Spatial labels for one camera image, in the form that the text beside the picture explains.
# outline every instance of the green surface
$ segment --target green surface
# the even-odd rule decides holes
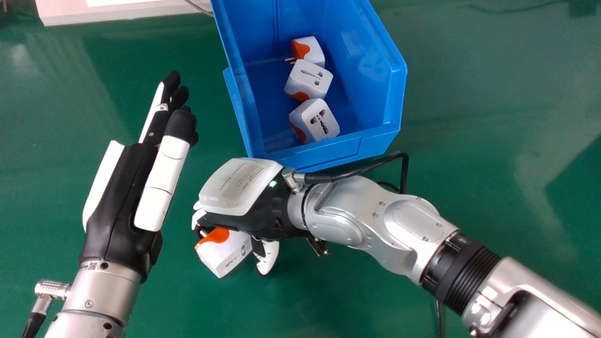
[[[601,310],[601,17],[568,3],[373,1],[409,66],[409,192],[465,233]],[[72,281],[81,211],[109,140],[132,143],[157,82],[189,86],[200,141],[129,337],[433,337],[433,299],[362,252],[282,243],[222,280],[190,232],[198,190],[244,156],[211,18],[44,28],[0,18],[0,336],[20,336],[40,278]],[[398,168],[375,179],[393,180]],[[55,304],[53,313],[60,306]],[[468,336],[445,312],[447,337]]]

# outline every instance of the blue plastic bin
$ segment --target blue plastic bin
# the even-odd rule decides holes
[[[316,171],[383,154],[401,127],[407,65],[368,0],[212,0],[224,70],[248,156]],[[340,125],[302,144],[284,93],[294,38],[314,35],[334,74],[325,100]]]

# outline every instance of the robotic hand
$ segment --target robotic hand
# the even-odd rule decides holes
[[[156,264],[160,228],[188,150],[198,142],[188,89],[171,72],[158,86],[139,143],[111,141],[84,206],[73,284],[41,280],[22,337],[35,337],[52,300],[65,300],[45,337],[119,338]]]
[[[395,192],[359,176],[401,157]],[[232,159],[200,191],[193,228],[251,235],[260,275],[273,266],[273,247],[284,238],[305,237],[319,255],[328,253],[327,242],[365,251],[456,312],[472,336],[601,337],[601,316],[593,309],[467,237],[428,201],[404,194],[407,167],[404,153],[337,176]]]

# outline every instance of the orange accent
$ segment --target orange accent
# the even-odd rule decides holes
[[[215,230],[211,231],[208,236],[201,239],[197,245],[200,245],[205,242],[215,242],[215,243],[223,243],[227,241],[230,237],[230,231],[225,228],[215,228]]]
[[[292,56],[297,59],[304,59],[307,54],[311,52],[311,47],[309,45],[305,45],[304,43],[296,42],[296,40],[292,40]]]
[[[288,122],[290,122],[290,125],[292,126],[294,131],[299,135],[299,138],[300,138],[300,141],[302,142],[302,144],[306,144],[307,143],[307,135],[305,135],[305,132],[302,131],[301,128],[295,126],[294,123],[292,123],[292,121],[290,120],[290,116],[288,116]]]
[[[298,101],[301,102],[305,102],[309,99],[309,94],[303,92],[303,91],[299,91],[298,93],[294,93],[294,94],[288,94],[288,96],[292,97],[293,99],[297,99]]]

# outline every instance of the white and orange power adapter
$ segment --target white and orange power adapter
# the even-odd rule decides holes
[[[292,40],[292,57],[316,64],[321,68],[326,66],[326,57],[314,36]]]
[[[310,99],[323,99],[328,93],[334,76],[326,69],[305,61],[296,60],[284,91],[290,97],[304,102]]]
[[[288,119],[304,144],[327,140],[340,134],[340,126],[323,99],[303,102],[288,115]]]
[[[194,246],[200,261],[221,278],[252,252],[251,235],[215,228]]]

